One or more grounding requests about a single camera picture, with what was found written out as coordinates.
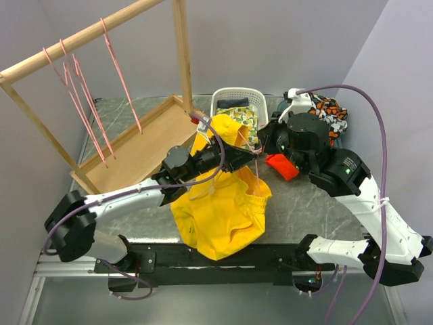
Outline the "yellow shorts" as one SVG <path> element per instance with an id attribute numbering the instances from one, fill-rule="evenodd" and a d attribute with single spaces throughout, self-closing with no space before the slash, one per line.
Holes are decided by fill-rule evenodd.
<path id="1" fill-rule="evenodd" d="M 214 261 L 228 257 L 265 232 L 265 210 L 272 197 L 269 186 L 245 166 L 224 173 L 212 196 L 190 200 L 211 183 L 213 170 L 198 176 L 198 185 L 171 204 L 170 209 L 187 246 Z"/>

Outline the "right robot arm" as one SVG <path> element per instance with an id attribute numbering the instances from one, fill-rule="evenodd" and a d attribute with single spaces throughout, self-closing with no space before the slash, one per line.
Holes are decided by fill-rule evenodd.
<path id="1" fill-rule="evenodd" d="M 333 263 L 362 269 L 370 278 L 381 269 L 379 283 L 399 286 L 419 281 L 420 258 L 432 254 L 432 237 L 415 232 L 380 189 L 371 171 L 353 151 L 331 145 L 329 125 L 299 113 L 279 122 L 275 112 L 257 133 L 266 154 L 283 154 L 310 182 L 343 204 L 367 230 L 363 240 L 331 240 L 308 234 L 296 249 L 303 269 Z"/>

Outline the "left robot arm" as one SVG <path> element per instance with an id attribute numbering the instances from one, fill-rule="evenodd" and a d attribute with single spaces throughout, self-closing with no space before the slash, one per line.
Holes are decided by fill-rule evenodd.
<path id="1" fill-rule="evenodd" d="M 188 187 L 200 184 L 199 176 L 232 173 L 257 157 L 218 137 L 212 137 L 195 154 L 175 146 L 168 151 L 159 172 L 133 186 L 87 196 L 76 190 L 66 194 L 45 222 L 45 242 L 53 245 L 55 255 L 64 263 L 88 256 L 127 272 L 137 256 L 124 236 L 103 233 L 103 224 L 135 211 L 170 204 Z"/>

